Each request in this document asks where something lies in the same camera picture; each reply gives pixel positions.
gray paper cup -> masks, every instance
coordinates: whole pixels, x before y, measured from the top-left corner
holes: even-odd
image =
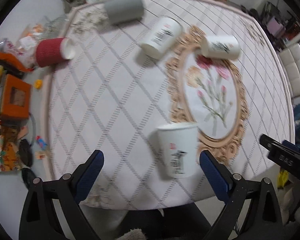
[[[142,0],[108,0],[104,8],[112,25],[141,19],[144,14]]]

yellow toy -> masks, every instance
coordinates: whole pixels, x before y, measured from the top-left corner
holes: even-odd
[[[40,89],[42,87],[42,80],[41,79],[37,79],[34,84],[33,84],[34,88],[36,89]]]

yellow flower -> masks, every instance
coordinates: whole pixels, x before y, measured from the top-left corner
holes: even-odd
[[[197,80],[202,79],[203,74],[200,71],[200,68],[197,68],[195,66],[191,66],[188,69],[188,73],[186,74],[186,79],[187,79],[187,85],[190,87],[197,88],[199,87]]]

oval floral medallion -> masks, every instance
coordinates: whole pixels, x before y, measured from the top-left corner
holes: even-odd
[[[208,149],[227,164],[235,156],[248,115],[245,91],[236,66],[200,53],[204,33],[192,26],[179,40],[177,57],[167,62],[174,122],[197,122],[198,154]]]

metal screw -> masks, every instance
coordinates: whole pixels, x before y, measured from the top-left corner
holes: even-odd
[[[270,184],[270,183],[271,183],[271,179],[269,179],[269,178],[264,178],[263,181],[264,181],[266,184]]]
[[[235,180],[240,180],[240,179],[242,179],[241,175],[238,174],[238,173],[233,174],[233,178],[234,178]]]
[[[64,174],[64,175],[62,176],[62,178],[63,178],[64,180],[68,180],[68,179],[71,178],[71,174],[70,174],[70,173],[66,173],[66,174]]]
[[[40,182],[40,178],[35,178],[35,179],[33,179],[33,184],[38,184],[39,182]]]

